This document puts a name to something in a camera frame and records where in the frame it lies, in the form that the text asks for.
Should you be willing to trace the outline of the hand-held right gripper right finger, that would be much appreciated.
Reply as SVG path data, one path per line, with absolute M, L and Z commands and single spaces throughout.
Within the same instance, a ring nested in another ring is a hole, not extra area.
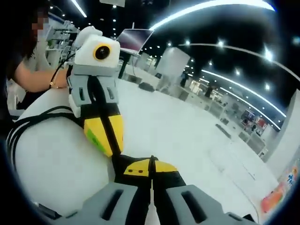
M 234 225 L 221 204 L 194 185 L 187 185 L 176 167 L 151 161 L 154 205 L 162 225 Z

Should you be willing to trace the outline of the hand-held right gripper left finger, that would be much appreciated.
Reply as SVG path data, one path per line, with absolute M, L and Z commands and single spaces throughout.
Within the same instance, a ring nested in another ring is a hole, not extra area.
M 150 204 L 151 158 L 112 158 L 114 180 L 88 199 L 84 225 L 143 225 Z

